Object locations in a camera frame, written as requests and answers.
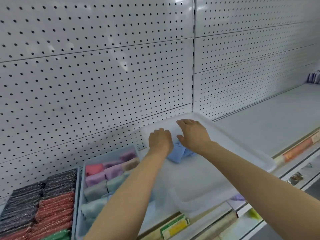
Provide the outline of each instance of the hand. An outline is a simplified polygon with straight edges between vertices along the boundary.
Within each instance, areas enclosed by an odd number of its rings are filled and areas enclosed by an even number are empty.
[[[177,138],[184,147],[201,155],[211,146],[209,134],[199,121],[178,120],[177,124],[183,132],[183,136],[177,135]]]
[[[149,147],[149,152],[163,154],[166,158],[174,148],[170,131],[160,128],[150,133]]]

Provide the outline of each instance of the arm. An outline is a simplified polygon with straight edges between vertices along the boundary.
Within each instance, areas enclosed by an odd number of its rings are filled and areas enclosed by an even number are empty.
[[[320,201],[211,141],[198,121],[177,123],[182,145],[212,163],[283,239],[320,239]]]
[[[163,161],[173,149],[171,133],[160,128],[150,134],[149,152],[102,209],[84,240],[136,239],[151,190]]]

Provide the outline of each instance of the forearm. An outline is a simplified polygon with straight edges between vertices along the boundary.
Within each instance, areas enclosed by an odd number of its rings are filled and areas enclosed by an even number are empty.
[[[207,147],[203,156],[283,239],[319,239],[318,200],[215,142]]]
[[[98,215],[84,240],[136,239],[166,155],[149,152]]]

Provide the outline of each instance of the left hand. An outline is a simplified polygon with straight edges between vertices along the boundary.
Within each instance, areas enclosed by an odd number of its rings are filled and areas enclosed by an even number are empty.
[[[166,158],[174,148],[170,131],[160,128],[150,133],[149,147],[149,152],[160,153]]]

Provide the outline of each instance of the green packaged item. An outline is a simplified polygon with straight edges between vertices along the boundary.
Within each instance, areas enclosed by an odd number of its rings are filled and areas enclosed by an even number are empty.
[[[67,239],[70,239],[69,233],[70,233],[70,230],[65,229],[65,230],[56,232],[54,234],[51,234],[50,236],[45,237],[42,240],[67,240]]]

